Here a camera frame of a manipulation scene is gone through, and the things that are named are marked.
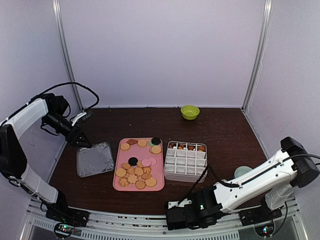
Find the clear plastic box lid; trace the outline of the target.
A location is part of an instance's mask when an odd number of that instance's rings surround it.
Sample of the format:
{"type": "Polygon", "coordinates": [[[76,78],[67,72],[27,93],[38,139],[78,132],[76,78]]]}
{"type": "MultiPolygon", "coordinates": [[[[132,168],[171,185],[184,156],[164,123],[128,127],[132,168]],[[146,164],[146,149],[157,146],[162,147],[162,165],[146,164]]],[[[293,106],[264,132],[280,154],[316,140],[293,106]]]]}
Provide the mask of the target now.
{"type": "Polygon", "coordinates": [[[76,156],[77,175],[86,178],[111,172],[115,161],[108,142],[94,144],[91,148],[79,148],[76,156]]]}

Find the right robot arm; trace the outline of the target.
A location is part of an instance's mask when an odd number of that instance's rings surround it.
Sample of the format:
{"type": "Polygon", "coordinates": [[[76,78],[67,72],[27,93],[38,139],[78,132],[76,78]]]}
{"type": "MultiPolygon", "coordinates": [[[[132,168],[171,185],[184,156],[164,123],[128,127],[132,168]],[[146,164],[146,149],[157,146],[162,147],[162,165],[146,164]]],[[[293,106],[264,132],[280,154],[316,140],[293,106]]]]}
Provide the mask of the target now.
{"type": "Polygon", "coordinates": [[[320,170],[303,145],[288,136],[269,160],[230,181],[217,182],[199,191],[190,191],[179,201],[171,201],[165,211],[168,230],[204,229],[213,226],[248,200],[265,193],[261,205],[239,213],[244,226],[282,216],[281,209],[294,187],[313,182],[320,170]]]}

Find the lilac divided storage box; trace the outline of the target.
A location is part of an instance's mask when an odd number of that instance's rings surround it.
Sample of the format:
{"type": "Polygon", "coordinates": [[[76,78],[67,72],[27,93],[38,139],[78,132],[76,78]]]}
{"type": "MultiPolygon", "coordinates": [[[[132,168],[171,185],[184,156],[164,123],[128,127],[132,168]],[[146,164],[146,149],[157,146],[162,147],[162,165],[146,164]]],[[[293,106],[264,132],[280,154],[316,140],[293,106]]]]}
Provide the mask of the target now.
{"type": "Polygon", "coordinates": [[[207,163],[204,143],[170,141],[165,154],[164,177],[170,181],[194,183],[207,163]]]}

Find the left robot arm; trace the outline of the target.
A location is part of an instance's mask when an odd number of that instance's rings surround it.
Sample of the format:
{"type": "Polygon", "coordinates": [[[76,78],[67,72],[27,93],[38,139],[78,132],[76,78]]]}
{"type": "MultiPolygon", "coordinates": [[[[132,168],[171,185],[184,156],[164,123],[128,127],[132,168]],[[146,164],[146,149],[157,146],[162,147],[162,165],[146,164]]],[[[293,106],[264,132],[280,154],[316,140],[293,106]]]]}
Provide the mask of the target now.
{"type": "Polygon", "coordinates": [[[20,144],[22,135],[38,120],[48,125],[73,147],[91,148],[81,128],[64,116],[69,103],[62,95],[46,93],[32,99],[0,124],[0,172],[10,184],[37,196],[61,222],[72,217],[66,196],[45,182],[28,164],[20,144]]]}

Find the brown flower cookie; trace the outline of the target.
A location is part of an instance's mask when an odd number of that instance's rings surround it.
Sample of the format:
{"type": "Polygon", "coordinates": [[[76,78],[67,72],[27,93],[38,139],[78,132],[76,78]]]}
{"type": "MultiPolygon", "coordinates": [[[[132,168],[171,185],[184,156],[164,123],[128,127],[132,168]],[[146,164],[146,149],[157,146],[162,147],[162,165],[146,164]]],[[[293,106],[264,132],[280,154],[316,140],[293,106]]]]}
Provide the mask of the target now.
{"type": "Polygon", "coordinates": [[[126,141],[127,144],[129,145],[134,145],[134,144],[137,144],[138,143],[138,140],[136,139],[129,139],[126,141]]]}

